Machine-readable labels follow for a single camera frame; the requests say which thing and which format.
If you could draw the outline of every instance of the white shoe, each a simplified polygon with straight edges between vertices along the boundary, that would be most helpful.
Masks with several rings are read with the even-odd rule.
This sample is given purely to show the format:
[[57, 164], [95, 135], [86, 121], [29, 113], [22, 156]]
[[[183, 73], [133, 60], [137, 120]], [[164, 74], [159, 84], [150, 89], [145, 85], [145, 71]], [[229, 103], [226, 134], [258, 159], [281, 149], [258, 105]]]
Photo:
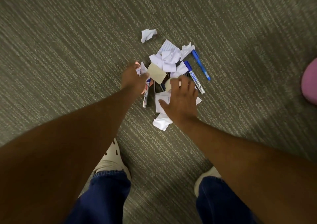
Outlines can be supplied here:
[[194, 192], [196, 197], [198, 197], [199, 194], [199, 185], [201, 183], [201, 181], [203, 180], [204, 177], [207, 176], [214, 176], [214, 177], [218, 177], [221, 178], [221, 175], [219, 174], [219, 172], [217, 171], [216, 167], [212, 167], [209, 171], [203, 173], [196, 181], [195, 186], [194, 186]]
[[123, 164], [123, 161], [120, 156], [120, 149], [116, 138], [109, 146], [106, 154], [101, 158], [98, 165], [93, 170], [95, 173], [100, 171], [121, 171], [124, 170], [126, 176], [131, 181], [131, 175], [128, 167]]

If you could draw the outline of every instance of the forearm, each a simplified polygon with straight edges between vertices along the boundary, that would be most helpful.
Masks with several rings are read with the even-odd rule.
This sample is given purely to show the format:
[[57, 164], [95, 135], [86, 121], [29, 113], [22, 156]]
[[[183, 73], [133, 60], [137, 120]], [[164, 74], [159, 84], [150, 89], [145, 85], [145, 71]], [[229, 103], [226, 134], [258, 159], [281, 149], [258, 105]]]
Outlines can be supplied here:
[[24, 223], [28, 217], [37, 218], [33, 223], [60, 222], [137, 96], [135, 91], [125, 88], [38, 126], [3, 146], [0, 175], [5, 179], [0, 182], [0, 220], [4, 215], [13, 218], [17, 217], [14, 213], [24, 213]]
[[317, 168], [314, 164], [262, 144], [234, 137], [195, 118], [177, 125], [262, 221], [316, 221]]

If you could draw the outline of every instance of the jeans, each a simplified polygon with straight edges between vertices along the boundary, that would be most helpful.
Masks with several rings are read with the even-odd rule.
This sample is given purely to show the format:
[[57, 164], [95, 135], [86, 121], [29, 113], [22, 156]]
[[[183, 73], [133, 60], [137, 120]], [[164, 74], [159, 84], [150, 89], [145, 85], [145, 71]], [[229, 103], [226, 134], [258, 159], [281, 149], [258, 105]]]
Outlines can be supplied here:
[[[123, 204], [130, 187], [123, 170], [98, 172], [65, 223], [122, 223]], [[203, 224], [254, 223], [249, 208], [222, 179], [213, 176], [203, 178], [200, 183], [196, 208]]]

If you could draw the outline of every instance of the pink shoe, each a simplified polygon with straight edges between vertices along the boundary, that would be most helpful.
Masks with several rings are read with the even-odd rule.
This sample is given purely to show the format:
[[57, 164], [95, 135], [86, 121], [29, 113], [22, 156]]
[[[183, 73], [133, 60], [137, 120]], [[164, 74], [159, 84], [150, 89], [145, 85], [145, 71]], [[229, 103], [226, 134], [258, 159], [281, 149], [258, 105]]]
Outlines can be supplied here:
[[309, 102], [317, 105], [317, 58], [308, 65], [303, 74], [301, 91]]

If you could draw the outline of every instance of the blue pen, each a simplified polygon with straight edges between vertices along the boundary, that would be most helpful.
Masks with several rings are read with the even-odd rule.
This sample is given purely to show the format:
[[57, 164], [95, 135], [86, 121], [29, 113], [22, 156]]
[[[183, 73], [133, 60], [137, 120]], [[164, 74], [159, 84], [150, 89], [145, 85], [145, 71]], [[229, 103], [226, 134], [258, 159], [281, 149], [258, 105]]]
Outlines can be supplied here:
[[144, 91], [144, 98], [143, 98], [143, 108], [147, 105], [147, 97], [149, 95], [149, 87], [150, 87], [151, 78], [149, 78], [145, 83], [145, 91]]
[[192, 54], [195, 58], [195, 60], [197, 61], [198, 65], [200, 66], [201, 70], [204, 72], [205, 76], [207, 77], [208, 80], [210, 80], [209, 74], [207, 73], [205, 67], [203, 66], [203, 64], [200, 62], [199, 56], [196, 52], [196, 50], [192, 51]]
[[203, 87], [201, 86], [199, 80], [197, 79], [196, 75], [194, 74], [191, 65], [189, 64], [188, 61], [184, 61], [184, 64], [186, 65], [187, 69], [188, 69], [188, 73], [190, 74], [191, 78], [193, 79], [193, 81], [195, 82], [197, 89], [200, 91], [200, 93], [205, 93]]

